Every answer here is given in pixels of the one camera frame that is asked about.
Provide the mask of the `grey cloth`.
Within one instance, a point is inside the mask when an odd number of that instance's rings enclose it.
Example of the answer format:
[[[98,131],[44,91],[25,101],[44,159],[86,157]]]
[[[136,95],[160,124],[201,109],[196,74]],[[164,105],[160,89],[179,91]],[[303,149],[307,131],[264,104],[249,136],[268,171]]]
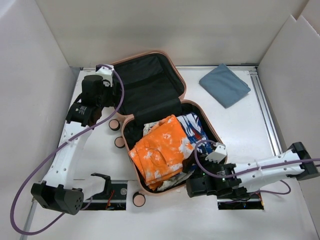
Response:
[[[224,63],[202,77],[199,84],[225,109],[239,102],[251,91]]]

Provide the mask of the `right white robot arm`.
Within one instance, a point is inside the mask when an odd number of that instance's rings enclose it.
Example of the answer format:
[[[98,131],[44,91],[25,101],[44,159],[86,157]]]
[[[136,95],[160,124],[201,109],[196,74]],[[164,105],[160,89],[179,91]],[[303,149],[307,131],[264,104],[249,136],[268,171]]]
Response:
[[[317,178],[319,159],[310,157],[301,142],[287,151],[265,159],[241,163],[225,163],[226,146],[212,140],[202,140],[192,154],[182,162],[182,171],[189,173],[186,190],[189,197],[202,195],[225,199],[246,199],[261,189],[284,179],[297,181]]]

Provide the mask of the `pink hard-shell suitcase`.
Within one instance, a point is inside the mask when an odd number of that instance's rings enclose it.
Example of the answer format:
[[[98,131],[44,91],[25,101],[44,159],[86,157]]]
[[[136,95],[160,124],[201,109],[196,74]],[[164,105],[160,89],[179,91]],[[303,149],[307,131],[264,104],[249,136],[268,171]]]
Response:
[[[169,56],[151,51],[111,63],[124,85],[118,110],[125,146],[131,150],[143,137],[143,124],[169,114],[195,113],[209,140],[222,143],[202,108],[184,100],[187,85]]]

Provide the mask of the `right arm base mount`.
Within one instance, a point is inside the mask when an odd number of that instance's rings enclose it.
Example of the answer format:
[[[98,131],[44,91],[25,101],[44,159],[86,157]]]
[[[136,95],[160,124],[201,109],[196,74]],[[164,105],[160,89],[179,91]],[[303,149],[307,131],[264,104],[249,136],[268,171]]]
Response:
[[[264,210],[260,193],[250,193],[244,198],[217,199],[219,210]]]

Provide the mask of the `cream green printed cloth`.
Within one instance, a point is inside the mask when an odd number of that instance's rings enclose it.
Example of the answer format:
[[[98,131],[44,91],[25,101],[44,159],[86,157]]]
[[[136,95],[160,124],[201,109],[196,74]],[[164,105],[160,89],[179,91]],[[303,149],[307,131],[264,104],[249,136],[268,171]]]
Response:
[[[151,130],[158,125],[159,125],[159,121],[144,124],[143,136],[150,133]],[[188,173],[180,172],[172,176],[168,180],[163,181],[161,184],[157,183],[156,190],[158,192],[163,192],[165,190],[168,190],[171,187],[177,186],[178,184],[182,183],[187,178],[189,178],[193,172],[194,172],[193,170],[189,171]]]

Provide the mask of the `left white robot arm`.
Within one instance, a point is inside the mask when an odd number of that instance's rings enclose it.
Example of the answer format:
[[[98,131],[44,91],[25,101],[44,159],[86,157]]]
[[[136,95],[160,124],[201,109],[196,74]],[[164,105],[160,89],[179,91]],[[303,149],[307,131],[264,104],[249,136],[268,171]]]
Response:
[[[103,199],[111,194],[108,175],[95,172],[80,180],[74,176],[81,152],[103,108],[113,106],[112,81],[110,72],[87,75],[82,80],[82,92],[70,106],[62,131],[63,147],[54,154],[41,183],[34,183],[30,191],[44,209],[76,215],[85,200],[96,194]]]

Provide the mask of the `blue white red cloth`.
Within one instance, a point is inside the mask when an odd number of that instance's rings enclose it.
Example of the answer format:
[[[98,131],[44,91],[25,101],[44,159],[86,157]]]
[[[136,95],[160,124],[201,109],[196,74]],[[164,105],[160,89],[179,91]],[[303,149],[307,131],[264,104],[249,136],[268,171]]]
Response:
[[[181,150],[185,158],[188,158],[194,150],[195,145],[203,140],[208,140],[203,130],[199,117],[191,112],[177,117],[188,140],[182,140]]]

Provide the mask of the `orange white cloth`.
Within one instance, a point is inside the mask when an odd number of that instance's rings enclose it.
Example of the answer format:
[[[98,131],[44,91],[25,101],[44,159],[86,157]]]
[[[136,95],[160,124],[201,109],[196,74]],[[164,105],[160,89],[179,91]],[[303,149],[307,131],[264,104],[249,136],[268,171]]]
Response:
[[[129,156],[145,185],[154,191],[182,172],[183,160],[193,151],[180,122],[175,115],[170,115],[153,126],[129,151]]]

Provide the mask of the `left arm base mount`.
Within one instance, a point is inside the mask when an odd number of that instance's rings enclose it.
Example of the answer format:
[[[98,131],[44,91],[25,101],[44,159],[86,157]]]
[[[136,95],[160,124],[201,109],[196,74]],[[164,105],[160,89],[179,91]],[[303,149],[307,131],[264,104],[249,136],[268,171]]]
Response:
[[[127,203],[126,180],[112,180],[110,176],[92,173],[86,179],[75,179],[77,190],[83,192],[81,210],[125,211]]]

